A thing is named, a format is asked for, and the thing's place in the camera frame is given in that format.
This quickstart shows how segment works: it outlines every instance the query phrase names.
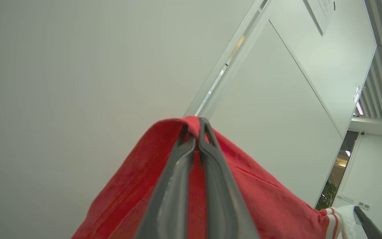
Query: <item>ceiling light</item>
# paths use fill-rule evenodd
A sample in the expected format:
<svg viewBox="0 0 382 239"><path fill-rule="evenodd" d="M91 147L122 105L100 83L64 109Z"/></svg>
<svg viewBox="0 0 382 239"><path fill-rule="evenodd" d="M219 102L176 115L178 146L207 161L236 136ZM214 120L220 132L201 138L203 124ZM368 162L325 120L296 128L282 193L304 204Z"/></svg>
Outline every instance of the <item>ceiling light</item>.
<svg viewBox="0 0 382 239"><path fill-rule="evenodd" d="M357 108L357 110L358 110L358 112L359 112L359 115L363 115L362 107L360 107L359 102L356 103L356 108Z"/></svg>

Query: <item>slatted ceiling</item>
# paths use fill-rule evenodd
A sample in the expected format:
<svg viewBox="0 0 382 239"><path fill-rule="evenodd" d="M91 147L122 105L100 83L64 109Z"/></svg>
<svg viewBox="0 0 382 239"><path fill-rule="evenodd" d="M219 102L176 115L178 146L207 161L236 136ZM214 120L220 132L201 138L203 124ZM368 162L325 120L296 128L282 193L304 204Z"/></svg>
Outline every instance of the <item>slatted ceiling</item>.
<svg viewBox="0 0 382 239"><path fill-rule="evenodd" d="M360 104L364 112L363 117L382 119L382 4L380 0L365 0L365 4L378 47L362 91Z"/></svg>

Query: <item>red garment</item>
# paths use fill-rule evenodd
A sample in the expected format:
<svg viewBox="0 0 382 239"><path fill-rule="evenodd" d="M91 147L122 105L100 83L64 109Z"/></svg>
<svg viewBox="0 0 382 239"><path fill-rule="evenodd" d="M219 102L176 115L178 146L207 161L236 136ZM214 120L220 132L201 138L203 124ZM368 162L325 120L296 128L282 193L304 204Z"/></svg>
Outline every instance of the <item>red garment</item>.
<svg viewBox="0 0 382 239"><path fill-rule="evenodd" d="M91 204L73 239L133 238L183 124L199 136L197 117L155 123ZM244 151L215 131L224 157L261 238L326 238L335 221L286 189ZM188 238L206 238L205 175L195 154L190 173Z"/></svg>

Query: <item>red cloth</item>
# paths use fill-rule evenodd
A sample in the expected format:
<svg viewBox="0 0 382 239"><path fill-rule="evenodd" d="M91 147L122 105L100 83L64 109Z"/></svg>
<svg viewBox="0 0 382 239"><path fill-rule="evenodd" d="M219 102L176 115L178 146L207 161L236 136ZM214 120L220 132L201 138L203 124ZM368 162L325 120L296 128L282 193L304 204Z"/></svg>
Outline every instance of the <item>red cloth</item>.
<svg viewBox="0 0 382 239"><path fill-rule="evenodd" d="M73 239L133 238L183 124L198 138L197 117L155 123L91 204ZM261 238L325 238L331 222L286 189L244 151L214 131ZM206 238L205 175L195 154L190 173L188 238Z"/></svg>

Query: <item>fluorescent light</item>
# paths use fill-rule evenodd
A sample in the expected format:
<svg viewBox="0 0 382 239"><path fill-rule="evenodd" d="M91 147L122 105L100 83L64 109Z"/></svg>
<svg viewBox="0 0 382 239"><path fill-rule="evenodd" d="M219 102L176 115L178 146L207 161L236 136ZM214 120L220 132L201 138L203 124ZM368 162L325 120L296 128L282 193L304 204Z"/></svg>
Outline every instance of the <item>fluorescent light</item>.
<svg viewBox="0 0 382 239"><path fill-rule="evenodd" d="M358 112L359 112L359 115L363 115L362 107L360 107L359 102L356 103L356 108L357 108L357 110L358 110Z"/></svg>

